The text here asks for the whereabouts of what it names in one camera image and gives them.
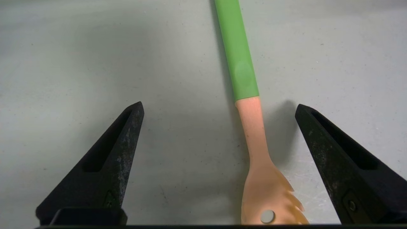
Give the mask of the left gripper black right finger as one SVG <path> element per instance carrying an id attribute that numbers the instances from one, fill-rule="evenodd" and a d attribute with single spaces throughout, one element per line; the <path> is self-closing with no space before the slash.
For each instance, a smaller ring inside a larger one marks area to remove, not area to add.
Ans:
<path id="1" fill-rule="evenodd" d="M 407 183 L 317 110 L 295 119 L 343 224 L 405 225 Z"/>

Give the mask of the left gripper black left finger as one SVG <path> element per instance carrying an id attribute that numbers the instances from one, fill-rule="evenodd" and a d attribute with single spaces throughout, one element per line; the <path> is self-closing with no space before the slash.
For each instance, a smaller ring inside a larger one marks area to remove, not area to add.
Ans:
<path id="1" fill-rule="evenodd" d="M 41 225 L 125 225 L 122 209 L 144 118 L 128 106 L 36 208 Z"/>

